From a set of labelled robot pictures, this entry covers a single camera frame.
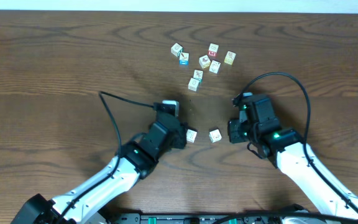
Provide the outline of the wooden block green letter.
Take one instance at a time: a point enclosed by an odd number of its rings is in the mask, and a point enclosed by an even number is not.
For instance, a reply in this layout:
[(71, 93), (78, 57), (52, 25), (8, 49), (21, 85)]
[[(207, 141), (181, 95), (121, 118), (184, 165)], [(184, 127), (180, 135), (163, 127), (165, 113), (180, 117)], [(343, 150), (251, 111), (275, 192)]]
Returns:
[(211, 142), (218, 142), (222, 139), (221, 133), (219, 129), (214, 129), (209, 132), (209, 138)]

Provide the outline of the wooden block red seven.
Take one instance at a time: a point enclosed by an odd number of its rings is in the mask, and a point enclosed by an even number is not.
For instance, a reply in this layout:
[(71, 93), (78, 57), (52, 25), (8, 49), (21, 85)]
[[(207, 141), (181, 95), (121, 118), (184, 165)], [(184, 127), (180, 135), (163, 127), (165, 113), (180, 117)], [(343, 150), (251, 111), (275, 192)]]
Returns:
[(188, 129), (187, 132), (186, 132), (186, 140), (188, 142), (191, 142), (191, 143), (194, 143), (195, 142), (195, 139), (196, 139), (196, 136), (197, 136), (197, 132), (192, 130), (192, 129)]

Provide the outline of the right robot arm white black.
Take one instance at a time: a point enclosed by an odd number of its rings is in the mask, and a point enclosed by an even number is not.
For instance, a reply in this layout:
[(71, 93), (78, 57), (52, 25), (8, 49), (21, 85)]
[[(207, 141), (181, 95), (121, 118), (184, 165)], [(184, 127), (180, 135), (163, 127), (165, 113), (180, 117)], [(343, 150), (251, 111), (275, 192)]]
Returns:
[(358, 196), (316, 157), (292, 128), (282, 128), (271, 103), (240, 103), (239, 119), (228, 124), (231, 143), (248, 142), (253, 153), (291, 178), (323, 215), (358, 220)]

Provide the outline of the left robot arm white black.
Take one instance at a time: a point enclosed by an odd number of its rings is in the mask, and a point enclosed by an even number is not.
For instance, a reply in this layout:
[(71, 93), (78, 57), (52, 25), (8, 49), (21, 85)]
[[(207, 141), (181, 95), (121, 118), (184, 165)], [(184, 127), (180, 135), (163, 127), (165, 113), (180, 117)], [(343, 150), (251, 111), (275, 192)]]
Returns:
[(109, 164), (69, 192), (46, 200), (34, 195), (13, 223), (85, 223), (108, 202), (149, 176), (163, 153), (186, 146), (188, 125), (169, 113), (158, 112), (140, 141), (130, 140)]

